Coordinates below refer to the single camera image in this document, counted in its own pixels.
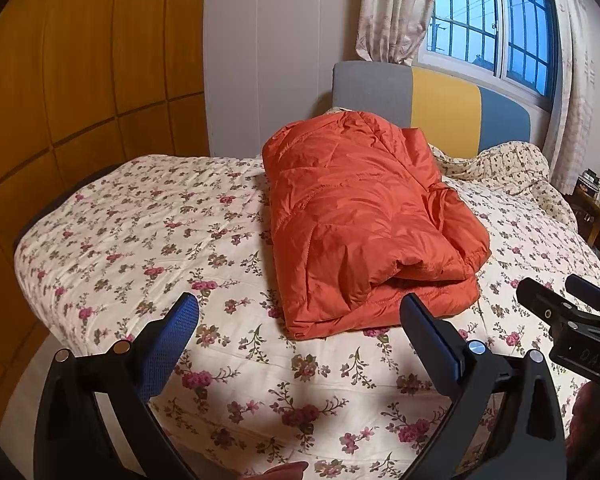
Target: curtain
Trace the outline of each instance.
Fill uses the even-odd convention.
[[[589,22],[583,0],[555,0],[559,36],[554,107],[542,153],[549,161],[551,183],[571,194],[585,169],[594,90]]]
[[[368,61],[411,64],[435,0],[362,0],[356,52]]]

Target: red comforter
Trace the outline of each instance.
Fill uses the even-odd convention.
[[[399,324],[408,292],[434,316],[479,297],[489,235],[441,181],[420,130],[366,112],[330,114],[282,128],[262,155],[292,337]]]

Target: headboard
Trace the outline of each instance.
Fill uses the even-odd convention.
[[[471,158],[509,140],[529,142],[531,133],[529,114],[517,102],[457,77],[391,63],[336,63],[333,106],[421,128],[449,156]]]

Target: metal pin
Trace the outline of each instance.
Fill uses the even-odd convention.
[[[54,359],[58,363],[63,363],[69,358],[69,351],[66,348],[62,348],[56,352]]]
[[[487,347],[481,341],[469,341],[469,350],[474,354],[484,354]]]
[[[532,350],[529,352],[529,358],[536,363],[541,363],[544,360],[542,352],[539,352],[538,350]]]
[[[129,352],[131,348],[131,343],[126,339],[121,339],[120,341],[116,341],[113,345],[113,351],[116,354],[126,354]]]

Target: mattress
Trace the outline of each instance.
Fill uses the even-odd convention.
[[[480,300],[450,321],[493,352],[548,354],[547,328],[517,304],[517,284],[529,276],[565,295],[572,272],[600,285],[599,261],[532,197],[445,181],[488,229],[493,253],[477,275]],[[257,158],[123,164],[38,221],[15,267],[36,315],[76,354],[133,339],[183,291],[195,294],[200,323],[150,406],[178,444],[240,473],[306,460],[307,478],[398,478],[449,406],[400,327],[286,337]],[[567,424],[584,379],[551,368]],[[467,462],[497,407],[494,397]]]

